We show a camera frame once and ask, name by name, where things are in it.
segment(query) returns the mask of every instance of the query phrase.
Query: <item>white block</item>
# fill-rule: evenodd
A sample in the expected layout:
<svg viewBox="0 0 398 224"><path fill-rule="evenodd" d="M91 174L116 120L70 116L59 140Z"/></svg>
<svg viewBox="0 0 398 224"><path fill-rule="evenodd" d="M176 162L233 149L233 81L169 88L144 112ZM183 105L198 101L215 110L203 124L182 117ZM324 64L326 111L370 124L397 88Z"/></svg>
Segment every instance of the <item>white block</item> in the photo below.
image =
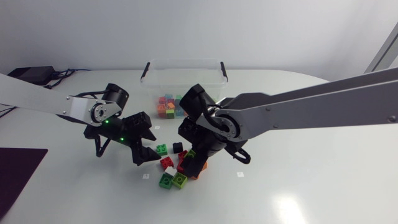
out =
<svg viewBox="0 0 398 224"><path fill-rule="evenodd" d="M174 175L177 173L177 170L174 169L173 167L167 167L166 170L165 170L165 172L166 172L167 174L172 175L172 176L174 177Z"/></svg>

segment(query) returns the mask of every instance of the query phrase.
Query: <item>plastic storage container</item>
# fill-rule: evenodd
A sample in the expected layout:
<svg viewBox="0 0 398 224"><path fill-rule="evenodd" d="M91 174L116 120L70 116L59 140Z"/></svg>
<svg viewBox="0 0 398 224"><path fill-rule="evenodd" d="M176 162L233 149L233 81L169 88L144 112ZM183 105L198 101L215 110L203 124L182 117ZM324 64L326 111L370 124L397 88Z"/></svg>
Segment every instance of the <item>plastic storage container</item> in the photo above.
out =
<svg viewBox="0 0 398 224"><path fill-rule="evenodd" d="M141 76L141 86L154 105L151 112L160 118L184 117L178 99L198 83L215 101L220 100L228 83L224 63L216 59L155 59L147 63Z"/></svg>

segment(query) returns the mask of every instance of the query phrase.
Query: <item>cable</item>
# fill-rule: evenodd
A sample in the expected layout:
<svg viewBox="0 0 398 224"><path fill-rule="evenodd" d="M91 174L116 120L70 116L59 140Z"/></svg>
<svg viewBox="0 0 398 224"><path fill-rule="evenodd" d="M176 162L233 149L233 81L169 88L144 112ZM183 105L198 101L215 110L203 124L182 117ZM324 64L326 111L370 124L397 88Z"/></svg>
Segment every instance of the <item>cable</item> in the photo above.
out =
<svg viewBox="0 0 398 224"><path fill-rule="evenodd" d="M14 110L16 108L17 108L16 106L13 106L12 108L7 108L7 109L4 109L4 110L0 111L0 113L4 112L4 111L7 111L4 114L0 115L0 118L2 118L3 116L5 116L6 114L10 113L12 110Z"/></svg>
<svg viewBox="0 0 398 224"><path fill-rule="evenodd" d="M52 79L53 80L59 79L59 81L57 81L56 83L54 83L52 85L45 85L43 87L44 88L48 88L49 90L51 90L53 87L59 85L64 78L68 78L69 76L71 76L73 73L75 73L77 71L91 71L91 70L90 69L74 69L74 68L70 69L70 68L68 68L65 71L53 72L53 74L51 74L52 75Z"/></svg>

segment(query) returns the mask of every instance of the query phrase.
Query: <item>white table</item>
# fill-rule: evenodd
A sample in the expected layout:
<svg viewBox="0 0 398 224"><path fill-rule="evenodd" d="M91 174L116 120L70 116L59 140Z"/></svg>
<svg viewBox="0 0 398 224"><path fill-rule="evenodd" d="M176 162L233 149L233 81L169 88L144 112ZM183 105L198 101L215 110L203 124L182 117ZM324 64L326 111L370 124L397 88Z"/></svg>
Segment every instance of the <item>white table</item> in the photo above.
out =
<svg viewBox="0 0 398 224"><path fill-rule="evenodd" d="M131 96L124 117L153 110L143 100L141 73L78 72L55 90L74 95L115 83ZM274 70L227 73L223 96L252 91L274 95L326 82ZM172 143L190 147L177 134L181 122L152 116L157 140L144 145L167 144L176 162ZM116 142L97 158L84 128L20 108L0 119L0 147L49 149L1 223L398 222L398 125L269 131L244 146L252 157L249 165L221 151L182 190L159 187L159 162L137 167L130 149Z"/></svg>

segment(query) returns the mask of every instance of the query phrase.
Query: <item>dark mat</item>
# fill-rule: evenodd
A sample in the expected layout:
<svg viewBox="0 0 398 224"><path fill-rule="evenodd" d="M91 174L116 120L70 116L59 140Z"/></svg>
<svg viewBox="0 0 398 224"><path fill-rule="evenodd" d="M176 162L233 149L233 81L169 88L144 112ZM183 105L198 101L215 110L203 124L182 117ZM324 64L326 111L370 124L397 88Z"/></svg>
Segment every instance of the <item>dark mat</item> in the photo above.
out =
<svg viewBox="0 0 398 224"><path fill-rule="evenodd" d="M47 151L0 147L0 220L17 200Z"/></svg>

